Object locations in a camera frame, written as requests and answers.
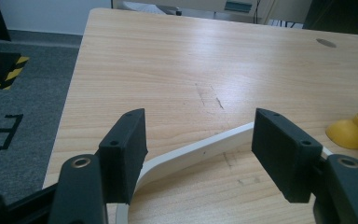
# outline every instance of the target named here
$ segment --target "yellow object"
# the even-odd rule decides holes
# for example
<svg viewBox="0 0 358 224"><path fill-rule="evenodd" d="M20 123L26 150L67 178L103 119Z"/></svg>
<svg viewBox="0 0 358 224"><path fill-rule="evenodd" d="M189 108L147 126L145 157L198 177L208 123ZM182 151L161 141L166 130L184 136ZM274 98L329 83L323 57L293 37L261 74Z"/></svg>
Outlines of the yellow object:
<svg viewBox="0 0 358 224"><path fill-rule="evenodd" d="M342 119L326 129L327 136L337 145L348 149L358 148L358 114L353 119Z"/></svg>

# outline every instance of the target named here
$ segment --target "wooden table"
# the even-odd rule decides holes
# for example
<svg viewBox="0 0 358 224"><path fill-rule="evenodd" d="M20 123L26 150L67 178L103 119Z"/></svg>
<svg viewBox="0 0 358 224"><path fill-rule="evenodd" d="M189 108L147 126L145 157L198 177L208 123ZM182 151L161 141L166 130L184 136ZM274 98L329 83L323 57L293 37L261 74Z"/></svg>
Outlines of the wooden table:
<svg viewBox="0 0 358 224"><path fill-rule="evenodd" d="M257 107L358 158L324 134L358 113L358 35L94 9L45 187L67 159L94 153L123 113L141 107L147 160L251 122ZM249 148L141 188L130 223L314 222L313 202L288 203Z"/></svg>

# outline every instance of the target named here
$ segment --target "black tape marking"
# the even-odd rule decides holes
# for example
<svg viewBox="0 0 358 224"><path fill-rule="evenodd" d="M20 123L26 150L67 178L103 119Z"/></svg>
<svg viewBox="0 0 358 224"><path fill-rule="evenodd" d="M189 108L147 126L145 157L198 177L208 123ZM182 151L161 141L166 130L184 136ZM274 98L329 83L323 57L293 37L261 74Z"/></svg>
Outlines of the black tape marking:
<svg viewBox="0 0 358 224"><path fill-rule="evenodd" d="M16 121L13 124L12 128L0 128L0 133L8 133L7 139L5 140L5 143L0 147L0 150L6 150L10 146L11 140L14 137L14 134L17 131L17 128L19 128L19 125L22 121L23 114L20 115L6 115L5 118L7 119L16 119Z"/></svg>

